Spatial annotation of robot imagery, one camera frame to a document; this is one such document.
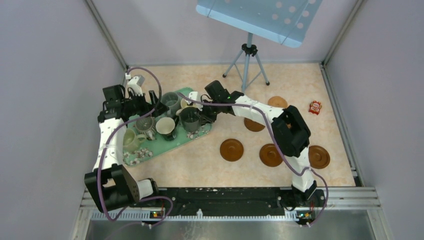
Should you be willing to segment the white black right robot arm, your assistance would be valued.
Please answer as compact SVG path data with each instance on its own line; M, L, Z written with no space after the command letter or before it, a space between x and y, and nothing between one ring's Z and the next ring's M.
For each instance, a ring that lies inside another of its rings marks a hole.
M277 155L292 171L293 200L307 206L314 198L317 182L309 161L311 131L295 106L281 108L253 100L239 91L229 92L218 80L205 90L210 101L194 97L189 100L200 109L200 115L214 122L220 113L252 120L267 127Z

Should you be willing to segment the light tan wooden coaster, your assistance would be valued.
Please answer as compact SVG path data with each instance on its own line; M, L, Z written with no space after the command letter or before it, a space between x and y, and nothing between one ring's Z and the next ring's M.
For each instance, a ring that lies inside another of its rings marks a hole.
M277 95L269 98L267 104L272 107L283 109L286 109L289 106L288 102L283 97Z

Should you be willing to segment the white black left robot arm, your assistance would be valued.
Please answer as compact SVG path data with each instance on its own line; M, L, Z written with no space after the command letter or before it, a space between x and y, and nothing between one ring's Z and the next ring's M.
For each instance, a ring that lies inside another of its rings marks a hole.
M149 92L147 102L141 84L128 87L118 84L103 88L105 97L97 121L100 142L97 160L91 172L84 176L85 186L101 213L129 207L142 200L154 207L160 193L152 178L136 181L124 167L124 136L130 118L157 116L165 112L161 95Z

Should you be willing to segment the dark grey cup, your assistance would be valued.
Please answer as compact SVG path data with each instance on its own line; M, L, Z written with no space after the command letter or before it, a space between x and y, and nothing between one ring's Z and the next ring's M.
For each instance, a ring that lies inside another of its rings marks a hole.
M185 131L191 133L201 127L199 110L196 107L186 107L179 114L180 122Z

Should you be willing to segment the dark brown wooden coaster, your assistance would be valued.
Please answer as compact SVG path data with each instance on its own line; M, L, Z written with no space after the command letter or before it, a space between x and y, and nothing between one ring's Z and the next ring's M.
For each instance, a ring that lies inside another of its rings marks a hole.
M221 157L228 162L240 160L244 154L243 144L234 138L224 140L219 148Z

